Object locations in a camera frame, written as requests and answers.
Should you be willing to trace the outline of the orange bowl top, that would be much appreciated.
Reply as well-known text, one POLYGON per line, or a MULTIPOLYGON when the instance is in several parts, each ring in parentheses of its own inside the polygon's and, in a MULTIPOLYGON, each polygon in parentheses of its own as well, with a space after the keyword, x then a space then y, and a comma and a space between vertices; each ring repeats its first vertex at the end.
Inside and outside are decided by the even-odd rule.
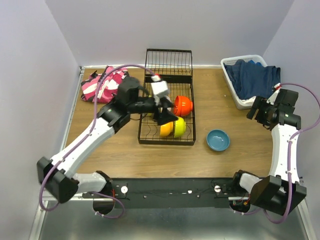
POLYGON ((193 102, 186 96, 178 95, 174 101, 173 113, 178 117, 186 117, 193 111, 193 102))

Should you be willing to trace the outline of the yellow orange bowl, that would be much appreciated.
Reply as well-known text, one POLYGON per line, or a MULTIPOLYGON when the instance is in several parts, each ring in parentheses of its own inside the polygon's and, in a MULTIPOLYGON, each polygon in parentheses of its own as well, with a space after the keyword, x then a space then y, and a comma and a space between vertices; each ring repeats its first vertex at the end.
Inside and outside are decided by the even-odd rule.
POLYGON ((172 133, 173 128, 174 128, 173 121, 161 125, 160 126, 160 137, 165 138, 165 137, 169 136, 172 133))

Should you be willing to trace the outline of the blue bowl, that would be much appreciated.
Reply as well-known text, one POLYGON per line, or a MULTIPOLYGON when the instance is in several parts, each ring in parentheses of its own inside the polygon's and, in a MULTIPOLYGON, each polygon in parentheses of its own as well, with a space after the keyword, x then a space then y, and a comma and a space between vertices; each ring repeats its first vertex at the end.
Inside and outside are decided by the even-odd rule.
POLYGON ((230 138, 226 132, 220 129, 211 130, 206 136, 208 147, 216 152, 225 151, 230 146, 230 138))

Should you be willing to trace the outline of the white pink bowl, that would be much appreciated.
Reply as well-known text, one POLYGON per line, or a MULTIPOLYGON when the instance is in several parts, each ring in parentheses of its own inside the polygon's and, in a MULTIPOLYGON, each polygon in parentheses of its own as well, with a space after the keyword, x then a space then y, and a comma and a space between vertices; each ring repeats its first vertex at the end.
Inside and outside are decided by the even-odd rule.
POLYGON ((169 96, 166 96, 165 99, 166 99, 166 101, 165 101, 166 109, 171 112, 172 111, 172 107, 173 107, 172 100, 171 100, 171 98, 169 96))

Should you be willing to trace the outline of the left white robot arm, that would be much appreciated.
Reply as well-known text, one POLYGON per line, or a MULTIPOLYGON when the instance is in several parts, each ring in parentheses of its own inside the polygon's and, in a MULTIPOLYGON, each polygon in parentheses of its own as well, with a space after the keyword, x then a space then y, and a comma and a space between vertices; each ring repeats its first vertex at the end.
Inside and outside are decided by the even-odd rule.
POLYGON ((95 192, 104 198, 110 194, 111 179, 102 171, 78 174, 77 169, 104 141, 114 136, 130 120, 131 114, 153 114, 158 125, 176 121, 170 111, 169 88, 166 81, 151 78, 152 96, 139 96, 146 91, 138 79, 126 77, 118 86, 117 95, 100 110, 90 125, 72 143, 50 159, 42 157, 36 164, 42 190, 47 190, 58 203, 69 201, 75 194, 95 192))

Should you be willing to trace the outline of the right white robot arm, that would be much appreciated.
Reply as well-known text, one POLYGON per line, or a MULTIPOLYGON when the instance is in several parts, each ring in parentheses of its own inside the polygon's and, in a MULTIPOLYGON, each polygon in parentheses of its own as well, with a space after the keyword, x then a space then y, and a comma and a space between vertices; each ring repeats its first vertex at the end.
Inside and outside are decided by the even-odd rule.
POLYGON ((270 130, 272 160, 267 177, 260 178, 239 170, 230 183, 230 191, 249 194, 250 204, 266 211, 288 215, 307 195, 297 172, 297 141, 301 117, 294 114, 298 92, 276 87, 269 98, 257 96, 246 117, 270 130))

